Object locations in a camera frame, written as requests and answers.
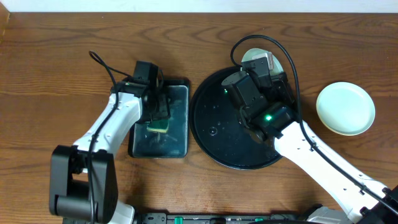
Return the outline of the green yellow sponge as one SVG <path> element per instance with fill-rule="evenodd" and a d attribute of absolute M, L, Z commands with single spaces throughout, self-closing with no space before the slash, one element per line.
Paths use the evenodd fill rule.
<path fill-rule="evenodd" d="M 167 133 L 169 130 L 169 120 L 160 119 L 147 125 L 147 130 L 153 133 Z"/>

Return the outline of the round black tray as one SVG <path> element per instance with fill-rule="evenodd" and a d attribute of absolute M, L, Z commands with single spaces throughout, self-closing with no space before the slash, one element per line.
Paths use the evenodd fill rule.
<path fill-rule="evenodd" d="M 221 82 L 239 68 L 228 67 L 206 78 L 195 91 L 189 122 L 199 147 L 214 161 L 240 170 L 262 169 L 282 156 L 269 143 L 257 143 L 238 123 L 231 100 Z"/>

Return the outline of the pale green plate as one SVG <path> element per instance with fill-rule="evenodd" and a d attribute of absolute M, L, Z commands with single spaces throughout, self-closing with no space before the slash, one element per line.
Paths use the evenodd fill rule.
<path fill-rule="evenodd" d="M 331 131 L 355 136 L 367 131 L 376 117 L 373 99 L 360 86 L 335 82 L 319 93 L 316 109 L 320 121 Z"/>
<path fill-rule="evenodd" d="M 270 71 L 270 75 L 274 76 L 279 73 L 282 73 L 284 71 L 284 69 L 282 68 L 282 65 L 280 64 L 280 62 L 278 61 L 276 56 L 274 56 L 272 54 L 272 52 L 269 52 L 267 50 L 263 50 L 263 49 L 259 49 L 259 48 L 250 49 L 244 54 L 241 62 L 254 60 L 255 58 L 259 58 L 260 56 L 265 56 L 265 54 L 271 54 L 272 58 L 273 58 L 273 69 Z"/>

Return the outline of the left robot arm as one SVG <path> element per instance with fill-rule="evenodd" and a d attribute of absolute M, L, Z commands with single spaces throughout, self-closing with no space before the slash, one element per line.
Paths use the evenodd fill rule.
<path fill-rule="evenodd" d="M 161 69 L 126 75 L 114 82 L 109 102 L 90 130 L 72 146 L 57 146 L 51 157 L 49 209 L 53 215 L 87 223 L 132 223 L 134 208 L 118 200 L 114 157 L 137 124 L 170 119 Z"/>

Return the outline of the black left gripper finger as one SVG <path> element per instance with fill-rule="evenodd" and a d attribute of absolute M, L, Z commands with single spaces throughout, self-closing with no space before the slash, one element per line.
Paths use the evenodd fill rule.
<path fill-rule="evenodd" d="M 143 103 L 143 121 L 145 123 L 150 123 L 158 120 L 157 112 L 159 109 L 159 99 L 157 94 L 148 90 L 143 97 Z"/>
<path fill-rule="evenodd" d="M 169 119 L 169 118 L 170 118 L 169 98 L 165 93 L 159 93 L 157 119 Z"/>

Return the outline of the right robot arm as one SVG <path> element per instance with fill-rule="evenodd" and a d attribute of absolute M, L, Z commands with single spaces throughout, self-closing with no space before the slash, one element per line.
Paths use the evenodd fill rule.
<path fill-rule="evenodd" d="M 304 170 L 341 207 L 320 206 L 305 221 L 311 223 L 397 223 L 397 189 L 355 168 L 289 107 L 276 103 L 251 120 L 272 139 L 274 149 Z"/>

